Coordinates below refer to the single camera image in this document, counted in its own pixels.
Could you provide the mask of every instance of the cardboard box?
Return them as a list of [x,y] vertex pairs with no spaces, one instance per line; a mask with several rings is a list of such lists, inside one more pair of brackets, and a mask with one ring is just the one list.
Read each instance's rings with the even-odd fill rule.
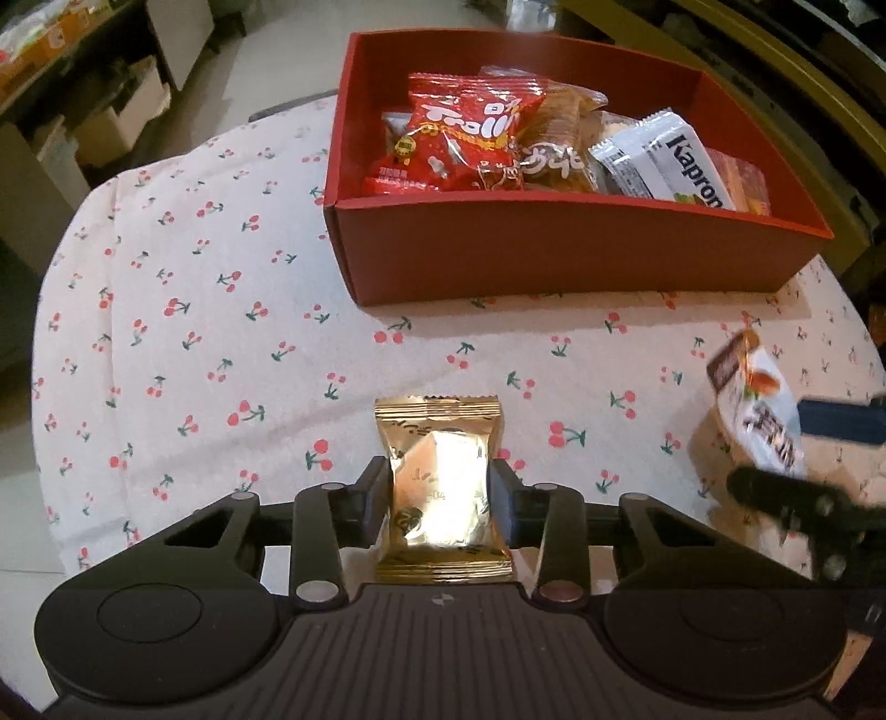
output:
[[[565,192],[363,197],[385,152],[385,110],[408,107],[408,74],[520,67],[606,93],[635,118],[671,107],[702,141],[766,176],[772,217]],[[740,290],[772,293],[833,236],[791,168],[709,75],[557,35],[402,30],[351,35],[323,213],[360,305],[519,293]]]
[[0,64],[0,103],[30,80],[39,69],[32,59],[22,55]]
[[80,144],[77,159],[82,164],[101,168],[123,157],[163,106],[167,92],[160,82],[157,59],[139,60],[132,71],[141,81],[126,106],[119,113],[113,107],[97,109],[74,130]]
[[61,55],[68,44],[69,42],[65,37],[65,30],[62,28],[61,22],[55,22],[46,28],[46,32],[41,35],[36,43],[30,45],[21,54],[23,58],[34,63],[37,67],[43,67]]
[[79,40],[89,32],[91,27],[98,23],[98,19],[102,16],[101,13],[92,12],[91,10],[89,7],[70,10],[58,19],[68,44]]

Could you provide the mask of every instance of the white snack packet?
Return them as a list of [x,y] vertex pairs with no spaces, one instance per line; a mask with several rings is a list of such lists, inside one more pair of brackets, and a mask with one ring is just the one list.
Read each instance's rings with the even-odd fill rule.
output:
[[797,401],[778,365],[752,330],[737,333],[708,363],[719,418],[749,459],[761,470],[805,476],[799,448]]
[[671,110],[607,137],[591,148],[591,154],[630,197],[735,210],[698,135]]

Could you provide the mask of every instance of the floor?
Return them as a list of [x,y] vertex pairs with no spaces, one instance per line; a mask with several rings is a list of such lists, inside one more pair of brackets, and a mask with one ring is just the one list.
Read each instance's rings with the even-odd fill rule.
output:
[[[393,27],[491,27],[460,0],[257,0],[248,35],[204,51],[163,122],[157,159],[188,152],[253,113],[338,85],[347,37]],[[27,367],[0,374],[0,677],[37,708],[56,697],[34,646],[40,604],[65,579],[45,522]]]

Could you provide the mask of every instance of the trolli candy bag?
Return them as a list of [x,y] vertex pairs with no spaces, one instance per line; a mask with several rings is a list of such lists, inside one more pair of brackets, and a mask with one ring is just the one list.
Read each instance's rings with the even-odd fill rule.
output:
[[393,469],[391,517],[380,583],[507,582],[510,556],[486,496],[497,397],[376,400]]
[[535,77],[410,75],[406,134],[366,192],[520,190],[515,135],[544,95]]

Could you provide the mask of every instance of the gold snack packet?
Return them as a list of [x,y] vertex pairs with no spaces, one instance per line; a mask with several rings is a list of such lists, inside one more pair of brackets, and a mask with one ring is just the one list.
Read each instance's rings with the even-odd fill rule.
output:
[[486,496],[497,397],[376,400],[376,422],[393,469],[387,552],[380,583],[513,580]]

